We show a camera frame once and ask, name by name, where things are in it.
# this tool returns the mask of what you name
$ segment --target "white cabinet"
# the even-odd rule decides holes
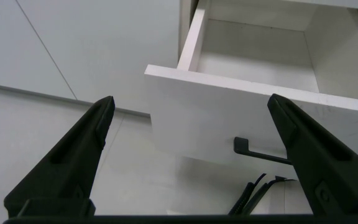
[[[0,86],[75,99],[15,0],[0,0]]]
[[[238,136],[286,157],[267,108],[276,93],[358,153],[355,9],[200,0],[177,68],[149,65],[145,82],[157,149],[294,178],[292,166],[233,151]]]
[[[179,0],[18,2],[79,100],[149,113],[143,72],[176,67]]]

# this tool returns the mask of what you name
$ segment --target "white floor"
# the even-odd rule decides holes
[[[4,197],[88,108],[0,90],[0,223],[7,219]],[[226,214],[259,175],[157,151],[150,118],[115,112],[91,199],[97,215]],[[255,210],[309,211],[307,203],[300,208],[302,197],[287,196],[287,184],[277,185]],[[300,199],[277,200],[285,197]]]

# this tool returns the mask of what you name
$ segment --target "open drawer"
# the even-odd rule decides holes
[[[157,149],[296,178],[292,166],[242,156],[286,157],[267,108],[293,100],[358,153],[358,12],[276,0],[200,0],[178,67],[149,65]]]

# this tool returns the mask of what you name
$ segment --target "black drawer handle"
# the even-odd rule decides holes
[[[240,138],[240,137],[234,138],[234,152],[237,154],[245,155],[245,156],[251,156],[251,157],[256,157],[259,159],[266,159],[268,161],[292,165],[292,162],[289,159],[284,159],[284,158],[280,158],[277,156],[270,156],[270,155],[266,155],[266,154],[262,154],[262,153],[258,153],[258,152],[249,151],[248,139],[244,139],[244,138]]]

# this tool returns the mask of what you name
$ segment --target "black plastic part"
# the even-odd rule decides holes
[[[89,198],[37,198],[27,200],[18,217],[92,217],[96,208]]]
[[[133,215],[133,216],[95,216],[91,218],[71,217],[18,217],[4,222],[4,224],[181,224],[181,223],[355,223],[358,215],[314,217],[313,215]]]
[[[358,214],[358,155],[289,99],[267,106],[314,215]]]
[[[113,97],[108,96],[81,117],[6,196],[10,218],[28,199],[89,198],[114,110]]]
[[[244,139],[240,137],[234,138],[234,152],[245,156],[256,157],[259,159],[266,159],[268,161],[292,165],[291,161],[288,159],[280,158],[277,156],[270,156],[259,152],[251,152],[248,146],[248,139]]]

